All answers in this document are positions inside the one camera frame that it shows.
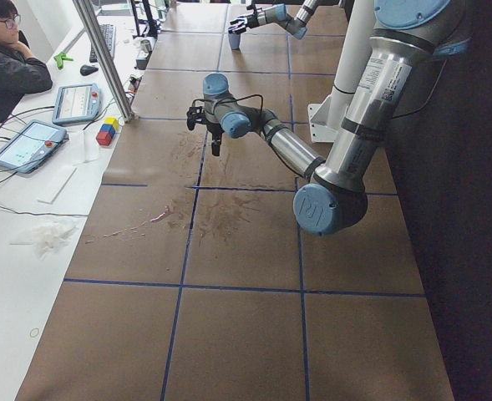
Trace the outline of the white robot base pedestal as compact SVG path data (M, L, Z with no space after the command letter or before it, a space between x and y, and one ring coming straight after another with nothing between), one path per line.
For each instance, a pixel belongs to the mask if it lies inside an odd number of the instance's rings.
M320 104L307 106L314 143L333 143L341 134L342 121L372 53L369 38L376 23L373 6L373 0L353 3L331 93Z

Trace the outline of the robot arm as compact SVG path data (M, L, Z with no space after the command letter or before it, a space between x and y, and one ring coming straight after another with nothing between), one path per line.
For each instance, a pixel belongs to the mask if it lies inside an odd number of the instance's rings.
M218 155L224 136L262 137L280 160L305 181L295 194L299 226L325 236L365 215L363 175L382 144L413 71L431 59L469 46L471 1L343 1L348 27L332 92L309 112L313 134L332 143L321 156L265 108L245 106L227 78L209 74L203 94L187 112L187 126L203 124Z
M276 3L267 8L258 7L255 1L246 5L247 14L240 15L230 21L227 29L229 34L241 35L248 29L276 24L291 34L294 38L302 39L307 32L307 24L321 5L318 0L306 0L299 7L297 14L292 16L287 11L287 5Z

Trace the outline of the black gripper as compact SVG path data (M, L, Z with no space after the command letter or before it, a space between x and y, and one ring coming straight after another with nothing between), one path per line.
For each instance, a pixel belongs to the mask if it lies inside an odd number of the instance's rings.
M213 102L204 102L203 106L190 106L186 113L186 124L189 131L193 131L197 124L204 125L212 135L210 148L211 153L215 157L219 157L221 153L221 139L224 130L221 123L216 118L215 106Z
M254 10L244 16L240 16L230 21L230 26L228 28L229 34L242 34L248 28L257 28L261 26L261 11Z

